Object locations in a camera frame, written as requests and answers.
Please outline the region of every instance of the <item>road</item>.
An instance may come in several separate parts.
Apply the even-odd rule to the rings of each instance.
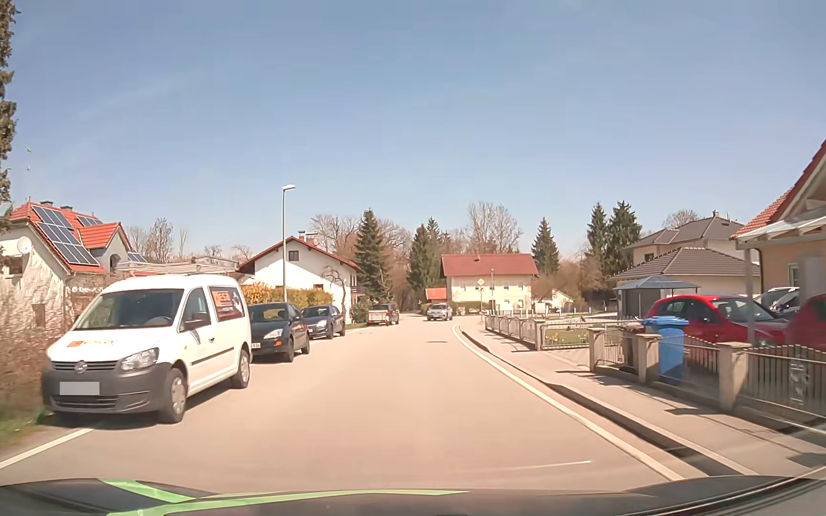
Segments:
[[[665,481],[466,347],[453,330],[477,323],[469,319],[404,316],[314,341],[292,364],[254,364],[246,390],[197,395],[177,425],[94,419],[94,430],[1,468],[0,485],[109,477],[215,492],[611,490]]]

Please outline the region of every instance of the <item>license plate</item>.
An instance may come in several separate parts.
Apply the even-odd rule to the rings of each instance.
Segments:
[[[60,382],[60,396],[100,396],[101,382]]]

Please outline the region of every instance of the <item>satellite dish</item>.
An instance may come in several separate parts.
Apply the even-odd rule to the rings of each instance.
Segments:
[[[28,254],[34,249],[34,243],[28,237],[17,239],[17,250],[21,254]]]

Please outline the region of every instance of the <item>sky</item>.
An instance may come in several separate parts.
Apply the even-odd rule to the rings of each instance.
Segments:
[[[189,251],[315,214],[504,205],[561,253],[592,206],[747,222],[826,137],[826,0],[17,0],[12,199]]]

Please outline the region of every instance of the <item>white van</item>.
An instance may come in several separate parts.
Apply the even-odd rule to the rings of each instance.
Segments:
[[[186,399],[230,379],[250,381],[250,320],[227,276],[125,279],[105,288],[47,349],[44,405],[71,412],[184,417]]]

